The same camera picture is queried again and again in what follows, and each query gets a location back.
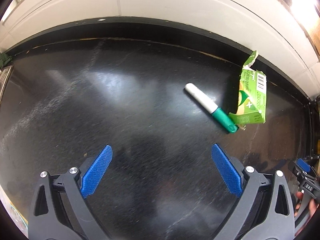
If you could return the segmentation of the torn green snack box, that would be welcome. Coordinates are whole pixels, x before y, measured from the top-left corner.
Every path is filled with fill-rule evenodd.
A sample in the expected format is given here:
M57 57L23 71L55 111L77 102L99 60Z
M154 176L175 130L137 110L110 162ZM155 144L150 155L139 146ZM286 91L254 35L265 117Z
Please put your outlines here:
M267 78L263 72L252 69L258 55L255 50L244 62L239 81L238 108L236 113L229 113L240 127L266 121Z

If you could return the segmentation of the green white marker pen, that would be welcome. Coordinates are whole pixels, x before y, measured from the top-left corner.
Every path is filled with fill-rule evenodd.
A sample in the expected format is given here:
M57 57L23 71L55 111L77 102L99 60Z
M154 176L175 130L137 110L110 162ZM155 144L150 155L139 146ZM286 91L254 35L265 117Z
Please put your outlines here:
M238 130L231 118L202 90L193 83L185 85L185 90L228 132L235 133Z

